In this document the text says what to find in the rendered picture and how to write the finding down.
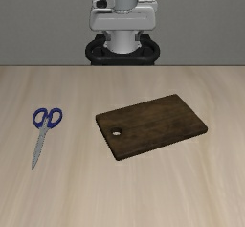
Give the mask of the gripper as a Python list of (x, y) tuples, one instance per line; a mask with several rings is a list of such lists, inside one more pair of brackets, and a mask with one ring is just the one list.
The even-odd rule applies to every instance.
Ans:
[(92, 9), (90, 28), (103, 31), (105, 41), (111, 40), (108, 31), (137, 31), (135, 41), (140, 41), (143, 31), (155, 28), (157, 9), (156, 0), (138, 0), (138, 5), (127, 13), (116, 13), (113, 9)]

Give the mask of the dark brown cutting board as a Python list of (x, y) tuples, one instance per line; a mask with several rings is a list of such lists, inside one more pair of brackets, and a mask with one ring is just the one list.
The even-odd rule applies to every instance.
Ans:
[(96, 122), (118, 161), (208, 131), (177, 94), (98, 114)]

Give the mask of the blue-handled scissors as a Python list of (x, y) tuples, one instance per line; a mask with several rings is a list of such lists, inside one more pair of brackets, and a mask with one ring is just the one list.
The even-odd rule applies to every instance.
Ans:
[[(40, 113), (42, 113), (42, 119), (40, 122), (38, 122), (36, 120), (36, 116)], [(58, 114), (58, 118), (56, 121), (53, 122), (53, 116), (55, 113)], [(33, 114), (33, 124), (36, 128), (39, 129), (39, 135), (38, 135), (37, 142), (36, 142), (36, 145), (33, 151), (32, 169), (34, 169), (39, 159), (47, 132), (50, 129), (53, 129), (54, 127), (56, 127), (61, 122), (62, 117), (63, 117), (62, 111), (57, 107), (51, 109), (50, 111), (48, 111), (44, 107), (38, 108), (37, 110), (35, 110)]]

